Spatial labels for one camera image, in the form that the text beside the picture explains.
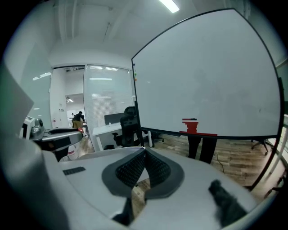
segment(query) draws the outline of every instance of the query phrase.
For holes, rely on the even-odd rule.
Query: fluorescent light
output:
[[[52,75],[50,72],[48,72],[48,73],[44,73],[44,74],[41,74],[41,75],[40,75],[40,78],[41,78],[41,77],[50,76],[50,75]]]
[[[42,78],[42,77],[50,76],[50,75],[52,75],[50,72],[41,74],[40,77],[34,77],[34,78],[33,78],[33,81],[38,80],[38,79],[40,79],[40,78]]]
[[[90,80],[108,80],[108,81],[111,81],[112,78],[99,78],[99,77],[91,77],[89,78]]]
[[[172,0],[159,0],[162,2],[172,13],[175,13],[179,10],[179,7]]]
[[[113,71],[117,71],[118,69],[116,69],[116,68],[106,67],[105,70],[113,70]]]
[[[101,66],[90,66],[89,68],[91,70],[101,70],[101,69],[103,69]]]

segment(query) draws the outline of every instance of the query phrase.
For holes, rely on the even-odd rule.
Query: white desk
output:
[[[92,135],[93,136],[96,136],[96,140],[97,140],[97,143],[98,143],[98,146],[100,148],[100,151],[103,151],[103,146],[102,146],[102,143],[101,143],[101,140],[100,140],[100,135],[101,134],[104,134],[104,133],[110,133],[110,132],[115,132],[117,130],[121,130],[121,125],[105,125],[105,126],[101,126],[101,127],[96,127],[93,129],[93,133]],[[142,132],[142,136],[145,137],[148,135],[148,138],[149,138],[149,146],[152,147],[152,139],[151,139],[151,133],[150,131],[148,131],[148,134],[143,134]]]

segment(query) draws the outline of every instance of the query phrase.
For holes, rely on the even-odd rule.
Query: black mesh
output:
[[[145,168],[145,152],[120,165],[115,173],[117,178],[125,185],[133,188]]]
[[[149,152],[146,152],[145,167],[149,174],[151,188],[164,182],[171,174],[170,167]]]

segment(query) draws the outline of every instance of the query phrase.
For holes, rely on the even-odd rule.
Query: office chair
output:
[[[164,142],[164,139],[163,138],[159,138],[159,135],[160,135],[160,133],[151,132],[151,138],[152,138],[152,141],[153,141],[152,147],[155,147],[154,140],[160,140],[160,141]]]
[[[258,146],[258,145],[264,145],[264,147],[265,147],[265,149],[266,149],[265,155],[267,155],[268,152],[269,152],[268,149],[267,149],[267,145],[269,145],[269,146],[271,146],[271,147],[273,148],[273,145],[270,144],[270,143],[268,143],[268,142],[266,141],[266,139],[255,140],[255,141],[257,141],[258,143],[256,143],[255,145],[253,145],[253,146],[251,147],[252,150],[253,150],[256,146]]]
[[[120,118],[122,135],[112,133],[114,141],[118,146],[131,147],[140,144],[141,131],[138,127],[138,119],[134,106],[127,107],[124,111],[124,116]],[[137,140],[134,141],[134,133],[137,135]]]

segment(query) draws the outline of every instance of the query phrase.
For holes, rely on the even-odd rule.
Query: white wall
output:
[[[14,33],[4,52],[4,62],[18,84],[35,44],[48,57],[56,41],[54,26],[53,2],[43,2],[26,16]]]
[[[138,50],[122,43],[108,44],[109,46],[79,37],[64,44],[58,40],[51,51],[49,61],[52,67],[102,64],[131,70],[131,58]]]
[[[274,64],[277,66],[284,61],[287,58],[286,48],[278,33],[264,14],[252,5],[251,15],[248,20],[266,44]]]
[[[65,77],[66,74],[64,69],[53,70],[50,86],[50,114],[52,128],[69,127],[66,113]]]
[[[66,72],[65,95],[83,93],[84,70]]]

